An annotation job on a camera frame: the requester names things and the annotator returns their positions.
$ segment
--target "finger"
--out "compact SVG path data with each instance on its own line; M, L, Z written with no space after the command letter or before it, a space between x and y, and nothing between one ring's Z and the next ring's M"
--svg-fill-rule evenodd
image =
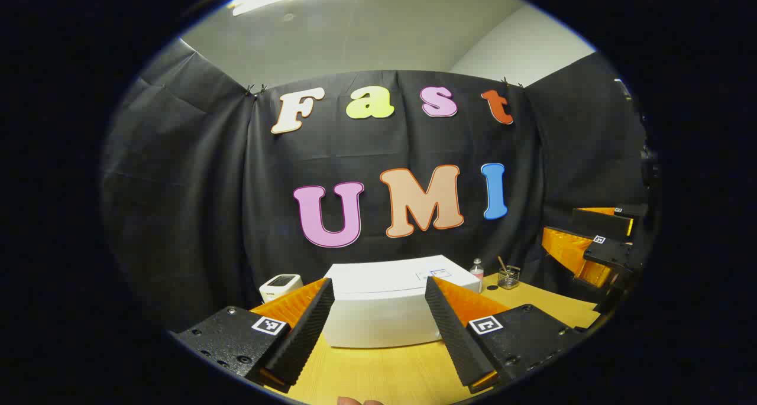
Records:
M336 398L336 405L360 405L360 402L351 397L340 396Z

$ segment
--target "table surface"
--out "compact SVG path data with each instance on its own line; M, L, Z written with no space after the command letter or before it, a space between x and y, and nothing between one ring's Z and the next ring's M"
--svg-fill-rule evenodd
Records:
M594 303L524 283L511 290L486 289L496 283L496 273L484 277L481 294L511 308L530 303L571 327L589 327L600 315L592 310ZM384 405L447 405L474 395L457 378L442 341L400 348L347 349L332 348L321 335L297 384L284 396L313 405L336 405L338 396L353 397L360 403L373 399Z

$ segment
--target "white container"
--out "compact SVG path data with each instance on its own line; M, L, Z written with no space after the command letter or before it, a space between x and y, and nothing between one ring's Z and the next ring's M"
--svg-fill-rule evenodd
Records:
M276 275L260 286L260 296L263 298L263 303L268 303L299 289L299 287L302 287L300 275L293 273Z
M336 348L392 348L439 340L425 301L427 276L478 291L478 278L447 257L334 264L335 302L323 335Z

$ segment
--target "bottle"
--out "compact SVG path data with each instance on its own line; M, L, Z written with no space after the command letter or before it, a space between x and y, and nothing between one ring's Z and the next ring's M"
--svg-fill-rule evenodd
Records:
M471 267L470 273L478 278L478 293L481 294L481 290L484 287L484 267L481 265L481 259L473 260L473 267Z

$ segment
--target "pen holder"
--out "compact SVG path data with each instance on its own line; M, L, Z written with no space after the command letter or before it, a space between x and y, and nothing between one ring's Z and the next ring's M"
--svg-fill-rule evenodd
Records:
M520 268L513 265L507 265L505 268L507 270L500 269L497 285L506 290L514 289L520 283Z

